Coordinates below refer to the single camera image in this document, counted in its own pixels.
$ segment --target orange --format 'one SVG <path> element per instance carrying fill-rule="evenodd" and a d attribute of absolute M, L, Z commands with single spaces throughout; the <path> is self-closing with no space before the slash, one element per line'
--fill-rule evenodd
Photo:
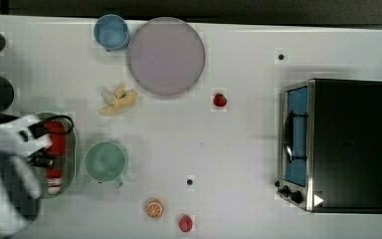
<path fill-rule="evenodd" d="M 149 201 L 145 211 L 149 217 L 160 217 L 163 214 L 162 202 L 157 199 Z"/>

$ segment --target small red strawberry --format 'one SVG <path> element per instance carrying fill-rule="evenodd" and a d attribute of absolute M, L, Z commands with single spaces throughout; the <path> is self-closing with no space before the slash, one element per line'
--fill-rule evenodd
<path fill-rule="evenodd" d="M 213 104 L 218 108 L 224 107 L 227 102 L 228 102 L 228 100 L 226 99 L 226 97 L 220 93 L 216 94 L 215 98 L 213 99 Z"/>
<path fill-rule="evenodd" d="M 191 217 L 185 215 L 179 220 L 179 229 L 183 232 L 189 232 L 192 229 L 192 224 Z"/>

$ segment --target white countertop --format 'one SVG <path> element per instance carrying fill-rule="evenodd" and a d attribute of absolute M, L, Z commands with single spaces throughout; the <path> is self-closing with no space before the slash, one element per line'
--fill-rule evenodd
<path fill-rule="evenodd" d="M 121 190 L 92 181 L 82 164 L 70 190 L 46 200 L 15 238 L 382 238 L 382 215 L 305 213 L 273 186 L 282 87 L 314 77 L 382 80 L 382 31 L 191 24 L 205 70 L 187 94 L 162 100 L 134 81 L 126 52 L 97 44 L 95 22 L 0 16 L 0 76 L 17 92 L 8 113 L 59 109 L 75 119 L 82 153 L 116 139 L 130 159 Z M 132 37 L 142 24 L 128 21 Z M 120 82 L 138 91 L 136 106 L 101 116 L 101 90 Z M 212 112 L 217 91 L 226 112 Z M 145 215 L 149 197 L 164 202 L 160 220 Z M 177 226 L 183 213 L 195 216 L 188 234 Z"/>

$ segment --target pink plate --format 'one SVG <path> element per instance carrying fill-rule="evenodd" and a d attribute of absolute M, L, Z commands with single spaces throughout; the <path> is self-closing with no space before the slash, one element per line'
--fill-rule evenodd
<path fill-rule="evenodd" d="M 159 96 L 174 96 L 191 88 L 205 63 L 203 42 L 187 23 L 156 18 L 133 35 L 128 64 L 135 80 Z"/>

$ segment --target dark floor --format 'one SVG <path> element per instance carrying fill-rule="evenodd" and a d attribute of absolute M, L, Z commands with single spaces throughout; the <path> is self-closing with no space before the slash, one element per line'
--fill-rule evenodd
<path fill-rule="evenodd" d="M 0 14 L 97 18 L 107 13 L 142 20 L 382 26 L 382 0 L 0 0 Z"/>

